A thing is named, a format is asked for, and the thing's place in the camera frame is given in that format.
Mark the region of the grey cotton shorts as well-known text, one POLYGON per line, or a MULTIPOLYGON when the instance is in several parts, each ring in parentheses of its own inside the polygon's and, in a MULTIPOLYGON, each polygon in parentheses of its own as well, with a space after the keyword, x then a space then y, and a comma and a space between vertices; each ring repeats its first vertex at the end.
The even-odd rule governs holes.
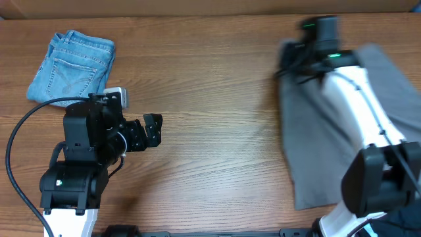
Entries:
MULTIPOLYGON (((357 56, 388 117, 408 142, 420 141, 420 90, 407 79, 383 49, 360 46, 357 56)), ((341 200, 341 179, 356 151, 338 112, 320 93, 318 82, 300 84, 302 76, 280 77, 284 153, 294 184, 295 209, 335 204, 341 200)))

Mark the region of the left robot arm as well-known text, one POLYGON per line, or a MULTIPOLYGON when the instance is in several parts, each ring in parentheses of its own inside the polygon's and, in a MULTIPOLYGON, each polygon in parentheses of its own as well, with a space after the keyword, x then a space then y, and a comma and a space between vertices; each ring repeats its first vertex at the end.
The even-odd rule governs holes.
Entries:
POLYGON ((127 121, 120 92, 95 94, 66 107, 65 140, 56 145, 39 182, 43 216, 54 236, 91 236, 101 196, 127 152, 161 143, 160 114, 127 121))

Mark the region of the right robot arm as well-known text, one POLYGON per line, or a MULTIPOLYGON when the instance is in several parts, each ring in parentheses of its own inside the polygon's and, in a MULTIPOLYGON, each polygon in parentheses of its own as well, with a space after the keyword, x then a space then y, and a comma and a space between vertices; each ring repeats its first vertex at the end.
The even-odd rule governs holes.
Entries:
POLYGON ((314 236, 354 236, 420 193, 420 144, 408 142, 386 115, 354 51, 341 50, 336 16, 302 21, 305 59, 299 70, 318 78, 339 112, 357 154, 341 180, 342 200, 313 225, 314 236))

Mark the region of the folded blue denim jeans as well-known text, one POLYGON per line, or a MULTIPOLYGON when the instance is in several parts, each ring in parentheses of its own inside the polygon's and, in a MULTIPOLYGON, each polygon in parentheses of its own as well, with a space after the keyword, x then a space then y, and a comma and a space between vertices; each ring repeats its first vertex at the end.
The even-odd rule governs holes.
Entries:
POLYGON ((28 87, 27 99, 43 103, 62 97, 87 97, 106 88, 115 59, 111 40, 75 30, 55 33, 28 87))

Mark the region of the black garment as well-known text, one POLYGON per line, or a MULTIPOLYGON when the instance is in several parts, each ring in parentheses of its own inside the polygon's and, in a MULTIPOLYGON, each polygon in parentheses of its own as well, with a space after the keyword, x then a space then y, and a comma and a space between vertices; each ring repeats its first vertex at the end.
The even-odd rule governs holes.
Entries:
POLYGON ((420 212, 401 210, 366 225, 358 236, 420 237, 420 212))

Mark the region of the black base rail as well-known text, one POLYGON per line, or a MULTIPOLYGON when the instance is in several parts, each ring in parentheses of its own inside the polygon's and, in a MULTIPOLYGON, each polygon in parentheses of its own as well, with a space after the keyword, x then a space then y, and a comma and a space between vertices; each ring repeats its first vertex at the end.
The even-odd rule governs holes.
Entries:
POLYGON ((190 232, 170 233, 141 232, 134 225, 110 225, 101 234, 92 234, 96 237, 311 237, 313 234, 309 228, 282 228, 278 231, 246 231, 246 232, 190 232))

